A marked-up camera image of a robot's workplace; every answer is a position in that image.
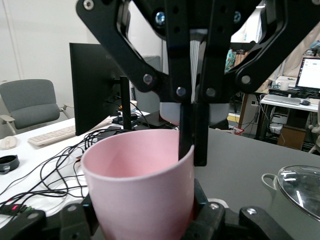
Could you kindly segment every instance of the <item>black ring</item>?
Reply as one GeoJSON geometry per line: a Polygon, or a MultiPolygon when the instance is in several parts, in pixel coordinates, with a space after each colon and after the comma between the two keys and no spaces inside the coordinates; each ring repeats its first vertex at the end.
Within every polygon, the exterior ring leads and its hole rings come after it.
{"type": "Polygon", "coordinates": [[[7,174],[9,171],[19,167],[19,159],[17,155],[8,155],[0,157],[0,175],[7,174]]]}

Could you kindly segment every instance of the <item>office chair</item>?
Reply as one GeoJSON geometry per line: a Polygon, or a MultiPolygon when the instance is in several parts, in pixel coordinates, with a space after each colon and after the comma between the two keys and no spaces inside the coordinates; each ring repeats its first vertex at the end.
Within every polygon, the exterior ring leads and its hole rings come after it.
{"type": "Polygon", "coordinates": [[[46,79],[6,82],[0,85],[0,94],[10,113],[10,116],[0,115],[0,119],[14,135],[16,131],[11,123],[14,123],[16,129],[24,129],[57,120],[60,112],[69,119],[66,109],[73,108],[72,104],[58,107],[54,85],[46,79]]]}
{"type": "Polygon", "coordinates": [[[314,146],[310,149],[309,153],[312,154],[315,150],[317,150],[320,153],[320,101],[318,103],[318,123],[316,126],[309,125],[309,129],[311,129],[311,132],[314,134],[318,134],[318,137],[315,141],[314,146]]]}

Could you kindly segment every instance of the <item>white computer mouse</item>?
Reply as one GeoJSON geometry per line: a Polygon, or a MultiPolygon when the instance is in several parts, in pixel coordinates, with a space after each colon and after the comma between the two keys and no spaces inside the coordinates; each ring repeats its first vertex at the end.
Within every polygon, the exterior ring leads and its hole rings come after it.
{"type": "Polygon", "coordinates": [[[0,148],[2,150],[13,149],[17,146],[18,140],[15,136],[6,136],[0,142],[0,148]]]}

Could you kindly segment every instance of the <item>pink cup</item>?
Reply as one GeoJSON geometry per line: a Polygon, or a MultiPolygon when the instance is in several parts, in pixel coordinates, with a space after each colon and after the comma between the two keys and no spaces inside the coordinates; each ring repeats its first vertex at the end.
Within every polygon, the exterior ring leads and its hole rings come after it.
{"type": "Polygon", "coordinates": [[[140,130],[95,143],[81,163],[107,240],[180,239],[192,218],[194,146],[178,161],[179,132],[140,130]]]}

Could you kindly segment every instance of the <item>gray table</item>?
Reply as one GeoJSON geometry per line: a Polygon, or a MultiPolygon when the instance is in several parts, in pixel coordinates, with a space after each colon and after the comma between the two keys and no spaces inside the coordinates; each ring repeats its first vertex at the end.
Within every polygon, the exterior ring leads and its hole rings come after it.
{"type": "Polygon", "coordinates": [[[261,184],[263,174],[277,174],[282,167],[320,167],[320,156],[243,136],[209,130],[207,166],[195,168],[208,198],[226,201],[230,209],[257,206],[266,209],[270,193],[261,184]]]}

